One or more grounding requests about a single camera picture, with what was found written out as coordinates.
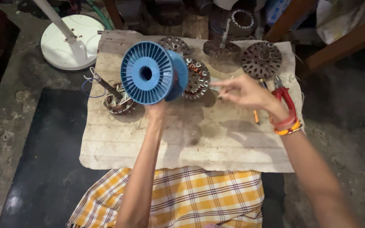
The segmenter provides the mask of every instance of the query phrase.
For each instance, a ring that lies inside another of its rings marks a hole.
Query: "bracelet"
[[[284,135],[299,131],[299,129],[301,129],[301,127],[302,127],[301,122],[299,122],[299,120],[297,120],[291,128],[288,128],[287,130],[282,130],[282,131],[279,131],[279,130],[277,130],[277,128],[274,128],[274,132],[279,136],[284,136]]]
[[[271,118],[271,119],[270,119],[270,123],[271,123],[272,125],[274,125],[274,127],[276,127],[276,128],[281,128],[281,127],[287,126],[287,125],[289,125],[289,124],[291,124],[291,123],[293,123],[293,122],[296,122],[297,120],[298,120],[298,119],[297,119],[297,117],[290,116],[290,117],[286,118],[285,120],[283,120],[283,121],[281,121],[281,122],[274,123],[274,122],[272,121],[272,118]]]

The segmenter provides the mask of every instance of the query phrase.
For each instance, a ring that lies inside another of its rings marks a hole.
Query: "yellow checkered lungi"
[[[83,196],[67,223],[73,228],[107,228],[117,211],[131,169],[105,174]],[[155,171],[149,227],[261,228],[264,199],[257,171],[207,171],[195,166]]]

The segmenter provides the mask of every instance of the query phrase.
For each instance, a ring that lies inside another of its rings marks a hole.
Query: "concrete floor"
[[[38,43],[50,21],[16,14],[16,4],[0,5],[21,29],[0,84],[0,212],[42,88],[79,91],[83,75],[89,74],[60,73],[46,65]],[[307,49],[297,47],[297,54]],[[325,67],[303,79],[301,86],[308,137],[337,175],[365,227],[365,52]],[[292,227],[317,227],[295,174],[286,174],[286,192],[286,220]]]

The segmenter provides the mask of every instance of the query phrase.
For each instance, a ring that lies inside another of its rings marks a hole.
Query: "red pliers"
[[[290,117],[297,117],[297,111],[295,110],[294,103],[292,102],[292,99],[290,97],[290,94],[288,93],[288,88],[283,86],[283,83],[278,75],[274,76],[274,87],[275,90],[271,93],[277,98],[277,100],[281,101],[281,98],[284,98],[285,103],[288,106],[288,111],[290,114]]]

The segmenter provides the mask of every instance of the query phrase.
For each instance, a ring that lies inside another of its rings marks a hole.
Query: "blue wire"
[[[85,83],[86,83],[87,81],[92,81],[92,80],[96,80],[96,81],[98,81],[98,79],[96,79],[96,78],[90,78],[90,79],[86,80],[86,81],[82,84],[81,89],[82,89],[82,91],[84,92],[84,94],[85,94],[85,95],[87,95],[88,97],[91,97],[91,98],[97,98],[97,97],[105,96],[105,94],[106,94],[106,89],[105,89],[105,87],[104,87],[104,94],[103,94],[103,95],[101,95],[101,96],[89,96],[89,95],[88,95],[88,94],[84,91],[84,85],[85,85]]]

